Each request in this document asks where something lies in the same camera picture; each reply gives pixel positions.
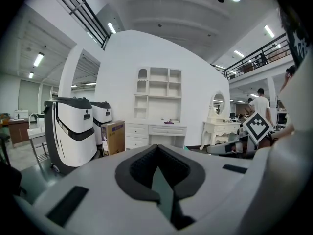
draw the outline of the ceiling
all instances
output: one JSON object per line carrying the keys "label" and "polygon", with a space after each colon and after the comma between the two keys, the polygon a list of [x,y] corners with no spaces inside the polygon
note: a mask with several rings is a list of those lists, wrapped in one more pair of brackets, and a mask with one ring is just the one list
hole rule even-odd
{"label": "ceiling", "polygon": [[[75,43],[28,6],[16,15],[1,42],[0,71],[32,81],[59,86],[66,58]],[[34,61],[41,52],[44,58],[35,67]],[[86,51],[77,64],[73,84],[95,82],[100,63]]]}
{"label": "ceiling", "polygon": [[[265,25],[271,29],[275,35],[274,38],[271,38],[268,32],[264,29]],[[281,26],[279,11],[273,10],[264,20],[262,20],[254,29],[213,64],[228,68],[242,59],[242,57],[234,53],[235,50],[239,51],[244,56],[247,56],[283,33],[285,33],[285,31]]]}
{"label": "ceiling", "polygon": [[150,33],[211,62],[275,10],[272,0],[113,0],[125,29]]}
{"label": "ceiling", "polygon": [[[273,77],[274,84],[275,84],[275,90],[276,90],[276,95],[279,94],[280,89],[284,83],[285,80],[285,74],[280,74],[277,76]],[[269,90],[268,90],[268,82],[266,79],[256,81],[254,83],[250,83],[247,85],[239,86],[234,89],[230,89],[230,99],[234,101],[234,103],[238,103],[237,101],[243,101],[247,103],[249,98],[254,98],[250,96],[250,94],[255,94],[257,95],[257,91],[259,88],[264,89],[264,96],[269,99]]]}

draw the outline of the desk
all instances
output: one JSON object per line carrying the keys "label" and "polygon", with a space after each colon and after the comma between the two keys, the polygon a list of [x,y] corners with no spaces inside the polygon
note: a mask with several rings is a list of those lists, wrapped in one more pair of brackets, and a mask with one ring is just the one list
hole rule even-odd
{"label": "desk", "polygon": [[[45,128],[35,128],[35,129],[28,129],[27,130],[29,140],[31,147],[33,149],[34,155],[36,157],[37,163],[39,164],[43,160],[46,160],[49,158],[49,154],[45,151],[45,145],[46,145],[46,140],[45,140]],[[44,149],[44,154],[37,155],[36,149],[42,147]]]}
{"label": "desk", "polygon": [[8,124],[13,148],[14,144],[29,140],[27,133],[29,128],[27,119],[10,120]]}
{"label": "desk", "polygon": [[204,147],[204,138],[205,138],[206,132],[210,134],[210,138],[211,138],[210,145],[215,145],[216,141],[225,141],[225,138],[222,138],[222,137],[216,138],[216,136],[222,136],[224,134],[230,134],[230,133],[237,133],[237,130],[239,128],[240,128],[240,123],[204,122],[200,150],[202,150]]}
{"label": "desk", "polygon": [[164,144],[183,148],[187,127],[180,123],[130,120],[125,122],[125,147],[138,148],[149,144]]}

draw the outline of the cardboard box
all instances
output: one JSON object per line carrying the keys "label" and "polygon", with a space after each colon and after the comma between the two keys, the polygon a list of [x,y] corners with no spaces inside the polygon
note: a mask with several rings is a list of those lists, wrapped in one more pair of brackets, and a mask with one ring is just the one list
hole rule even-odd
{"label": "cardboard box", "polygon": [[103,155],[125,151],[125,122],[115,121],[101,125]]}

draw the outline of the white cabinet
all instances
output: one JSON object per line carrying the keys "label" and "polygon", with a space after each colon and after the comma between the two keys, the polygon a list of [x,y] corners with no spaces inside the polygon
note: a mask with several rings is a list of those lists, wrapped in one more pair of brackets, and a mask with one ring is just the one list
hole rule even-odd
{"label": "white cabinet", "polygon": [[134,94],[134,119],[180,122],[181,81],[181,70],[139,68]]}
{"label": "white cabinet", "polygon": [[187,127],[179,123],[166,125],[152,121],[133,120],[125,124],[125,146],[127,149],[149,144],[165,144],[183,148]]}

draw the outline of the round mirror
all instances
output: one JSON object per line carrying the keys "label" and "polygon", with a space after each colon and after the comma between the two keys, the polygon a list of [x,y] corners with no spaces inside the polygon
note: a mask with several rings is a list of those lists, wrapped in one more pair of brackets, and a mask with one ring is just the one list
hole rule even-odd
{"label": "round mirror", "polygon": [[219,115],[224,110],[224,97],[222,94],[217,93],[213,99],[213,108],[215,112]]}

